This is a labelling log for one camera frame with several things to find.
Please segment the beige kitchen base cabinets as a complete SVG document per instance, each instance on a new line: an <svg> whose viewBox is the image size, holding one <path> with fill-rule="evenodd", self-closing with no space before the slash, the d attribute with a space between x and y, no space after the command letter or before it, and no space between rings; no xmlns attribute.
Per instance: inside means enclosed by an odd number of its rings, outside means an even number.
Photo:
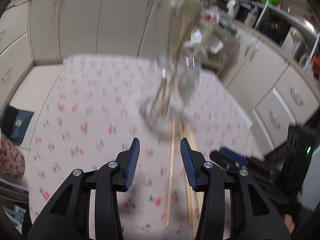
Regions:
<svg viewBox="0 0 320 240"><path fill-rule="evenodd" d="M178 0L18 0L1 16L1 74L5 103L32 63L51 64L73 54L154 58L173 51L193 10ZM237 33L213 35L232 58L204 65L253 118L263 152L285 138L289 122L303 123L319 109L319 90L294 59L240 22Z"/></svg>

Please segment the clear glass jar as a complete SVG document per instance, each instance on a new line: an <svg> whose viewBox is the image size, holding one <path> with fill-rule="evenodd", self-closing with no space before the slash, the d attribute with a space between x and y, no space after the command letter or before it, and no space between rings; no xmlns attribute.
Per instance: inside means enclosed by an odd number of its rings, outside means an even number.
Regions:
<svg viewBox="0 0 320 240"><path fill-rule="evenodd" d="M174 136L199 87L202 67L222 69L238 55L238 32L219 7L173 0L167 49L150 64L140 101L140 115L151 135L164 140Z"/></svg>

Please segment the single wooden chopstick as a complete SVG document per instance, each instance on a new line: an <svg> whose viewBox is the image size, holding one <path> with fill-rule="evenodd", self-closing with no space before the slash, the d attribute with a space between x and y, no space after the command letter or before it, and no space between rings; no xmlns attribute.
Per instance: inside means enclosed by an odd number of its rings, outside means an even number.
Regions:
<svg viewBox="0 0 320 240"><path fill-rule="evenodd" d="M175 124L175 120L172 120L171 137L170 137L168 194L167 194L167 205L166 205L166 216L165 216L165 227L166 228L170 224L171 198L172 198L172 178L173 178L173 171L174 171L174 155L175 155L175 132L176 132L176 124Z"/></svg>

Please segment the cherry print tablecloth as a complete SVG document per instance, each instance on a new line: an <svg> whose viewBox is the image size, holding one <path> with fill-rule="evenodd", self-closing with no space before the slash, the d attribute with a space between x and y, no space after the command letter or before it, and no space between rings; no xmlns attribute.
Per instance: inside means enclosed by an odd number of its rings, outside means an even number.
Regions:
<svg viewBox="0 0 320 240"><path fill-rule="evenodd" d="M170 138L154 137L140 115L147 59L74 55L63 61L39 115L28 158L30 218L77 168L94 171L140 141L129 191L118 194L125 239L191 239L180 142L175 142L170 224L165 227Z"/></svg>

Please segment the blue dustpan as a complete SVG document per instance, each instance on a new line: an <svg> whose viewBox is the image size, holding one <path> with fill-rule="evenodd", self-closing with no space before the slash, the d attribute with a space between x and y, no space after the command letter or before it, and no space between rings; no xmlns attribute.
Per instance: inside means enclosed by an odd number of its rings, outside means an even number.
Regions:
<svg viewBox="0 0 320 240"><path fill-rule="evenodd" d="M34 112L6 104L1 114L1 132L12 142L21 144Z"/></svg>

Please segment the white electric kettle pot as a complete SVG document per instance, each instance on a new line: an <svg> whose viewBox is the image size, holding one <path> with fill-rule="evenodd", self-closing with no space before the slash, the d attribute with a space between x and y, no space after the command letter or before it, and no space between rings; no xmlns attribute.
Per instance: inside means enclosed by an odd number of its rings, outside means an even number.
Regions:
<svg viewBox="0 0 320 240"><path fill-rule="evenodd" d="M289 57L299 61L301 56L306 52L306 42L298 29L291 27L283 44L282 51Z"/></svg>

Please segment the white thermos jug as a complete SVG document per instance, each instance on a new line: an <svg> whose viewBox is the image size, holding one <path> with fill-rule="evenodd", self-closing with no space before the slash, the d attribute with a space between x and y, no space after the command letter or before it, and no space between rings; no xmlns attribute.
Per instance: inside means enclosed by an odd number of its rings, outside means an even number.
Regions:
<svg viewBox="0 0 320 240"><path fill-rule="evenodd" d="M239 12L239 1L238 0L229 0L227 2L227 15L229 18L235 19L236 15Z"/></svg>

